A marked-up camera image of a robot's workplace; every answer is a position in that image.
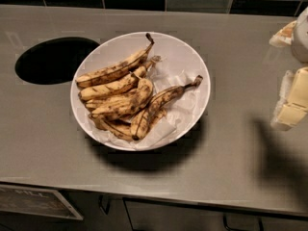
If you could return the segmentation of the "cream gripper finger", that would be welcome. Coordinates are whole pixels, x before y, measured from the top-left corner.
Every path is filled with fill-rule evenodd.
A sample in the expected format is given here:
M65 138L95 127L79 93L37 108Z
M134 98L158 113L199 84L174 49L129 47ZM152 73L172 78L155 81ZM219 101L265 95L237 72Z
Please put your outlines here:
M308 67L287 70L281 83L279 100L270 122L272 128L288 131L308 115Z
M296 25L295 20L288 23L286 26L284 26L270 38L269 44L274 47L290 46L292 44L292 34L295 25Z

